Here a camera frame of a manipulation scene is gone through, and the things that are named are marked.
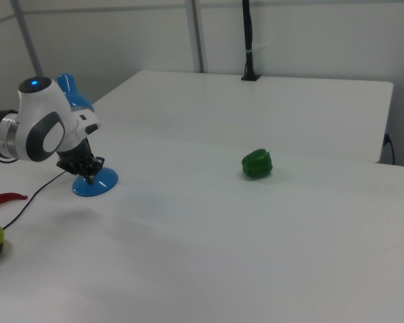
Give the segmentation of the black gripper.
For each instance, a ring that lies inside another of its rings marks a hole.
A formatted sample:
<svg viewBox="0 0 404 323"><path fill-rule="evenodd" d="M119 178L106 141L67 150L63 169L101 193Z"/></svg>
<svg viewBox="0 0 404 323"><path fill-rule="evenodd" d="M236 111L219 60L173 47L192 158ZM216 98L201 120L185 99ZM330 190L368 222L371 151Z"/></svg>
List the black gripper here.
<svg viewBox="0 0 404 323"><path fill-rule="evenodd" d="M87 139L69 151L59 151L57 167L73 175L82 175L89 185L103 168L104 158L94 157Z"/></svg>

